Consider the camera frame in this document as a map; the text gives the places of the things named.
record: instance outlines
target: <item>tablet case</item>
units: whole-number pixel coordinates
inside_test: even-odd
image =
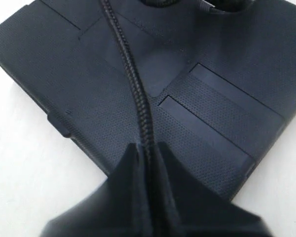
[[[155,136],[231,199],[296,113],[296,6],[237,13],[196,0],[112,0],[149,95]],[[106,173],[139,142],[134,102],[96,0],[36,0],[0,25],[0,66]]]

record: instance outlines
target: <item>white surface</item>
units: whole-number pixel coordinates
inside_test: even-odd
[[[0,23],[30,2],[0,0]],[[0,68],[0,237],[38,236],[105,178]],[[276,236],[296,237],[296,118],[234,202],[261,215]]]

